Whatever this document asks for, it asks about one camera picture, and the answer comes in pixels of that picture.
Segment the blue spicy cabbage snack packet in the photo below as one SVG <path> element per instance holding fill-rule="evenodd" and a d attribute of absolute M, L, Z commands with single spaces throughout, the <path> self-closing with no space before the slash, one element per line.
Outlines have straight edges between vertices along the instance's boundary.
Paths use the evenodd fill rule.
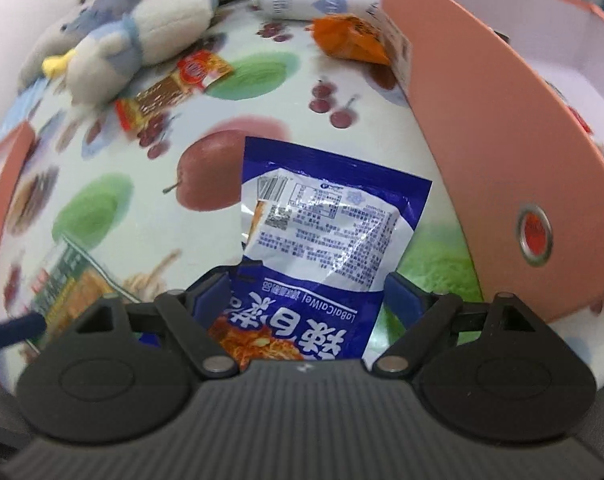
<path fill-rule="evenodd" d="M 243 255 L 211 336 L 239 367 L 364 356 L 384 281 L 417 229 L 431 186 L 372 162 L 249 136 Z"/>

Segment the green clear pickle snack packet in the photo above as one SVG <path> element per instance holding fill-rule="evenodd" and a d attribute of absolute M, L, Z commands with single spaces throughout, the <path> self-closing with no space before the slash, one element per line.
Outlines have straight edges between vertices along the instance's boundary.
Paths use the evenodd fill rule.
<path fill-rule="evenodd" d="M 29 291 L 25 306 L 46 322 L 44 333 L 28 342 L 37 352 L 103 296 L 125 302 L 139 301 L 117 284 L 87 250 L 66 236 L 62 236 L 44 258 Z"/>

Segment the fruit print bed mat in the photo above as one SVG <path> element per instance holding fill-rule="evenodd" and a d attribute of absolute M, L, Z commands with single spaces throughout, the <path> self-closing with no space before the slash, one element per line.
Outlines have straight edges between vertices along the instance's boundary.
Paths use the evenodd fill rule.
<path fill-rule="evenodd" d="M 241 262 L 249 136 L 430 180 L 427 205 L 393 272 L 429 292 L 491 299 L 482 292 L 451 196 L 398 81 L 397 30 L 388 18 L 382 36 L 392 64 L 375 68 L 325 55 L 308 24 L 265 18 L 244 2 L 229 4 L 193 47 L 140 70 L 118 99 L 149 88 L 198 50 L 217 53 L 235 71 L 139 131 L 120 125 L 118 99 L 82 106 L 64 79 L 36 84 L 34 106 L 23 119 L 34 130 L 35 146 L 0 242 L 0 322 L 29 312 L 30 283 L 62 236 L 87 250 L 138 302 L 184 289 L 216 266 Z M 594 304 L 543 320 L 604 384 L 604 314 L 594 313 Z M 375 361 L 403 330 L 383 298 L 360 359 Z M 28 341 L 0 350 L 0 386 L 13 390 L 43 351 Z"/>

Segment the brown red jerky snack packet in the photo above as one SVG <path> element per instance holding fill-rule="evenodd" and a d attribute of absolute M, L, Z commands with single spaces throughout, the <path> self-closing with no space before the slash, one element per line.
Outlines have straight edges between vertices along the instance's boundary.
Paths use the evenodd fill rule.
<path fill-rule="evenodd" d="M 190 98 L 203 93 L 235 69 L 217 53 L 198 50 L 180 58 L 164 78 L 138 92 L 132 98 L 118 99 L 115 111 L 126 132 L 139 131 L 151 118 Z"/>

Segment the pink open storage box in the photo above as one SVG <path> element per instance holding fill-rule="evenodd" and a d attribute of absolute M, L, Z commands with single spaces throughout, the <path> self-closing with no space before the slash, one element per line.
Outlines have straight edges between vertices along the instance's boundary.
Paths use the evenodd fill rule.
<path fill-rule="evenodd" d="M 553 321 L 604 298 L 604 12 L 583 0 L 382 0 L 397 78 L 482 292 Z"/>

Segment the orange snack packet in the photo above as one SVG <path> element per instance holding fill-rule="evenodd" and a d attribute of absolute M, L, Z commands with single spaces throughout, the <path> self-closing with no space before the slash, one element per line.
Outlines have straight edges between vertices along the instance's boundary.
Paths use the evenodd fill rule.
<path fill-rule="evenodd" d="M 391 65 L 379 30 L 355 15 L 330 14 L 315 18 L 309 30 L 317 47 L 331 58 Z"/>

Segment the white blue plush toy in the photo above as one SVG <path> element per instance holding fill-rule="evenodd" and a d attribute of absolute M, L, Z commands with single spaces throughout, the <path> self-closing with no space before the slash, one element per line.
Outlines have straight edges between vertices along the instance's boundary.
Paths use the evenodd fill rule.
<path fill-rule="evenodd" d="M 26 89 L 62 76 L 72 100 L 113 100 L 143 67 L 190 47 L 209 28 L 218 0 L 88 0 L 35 42 L 18 75 Z"/>

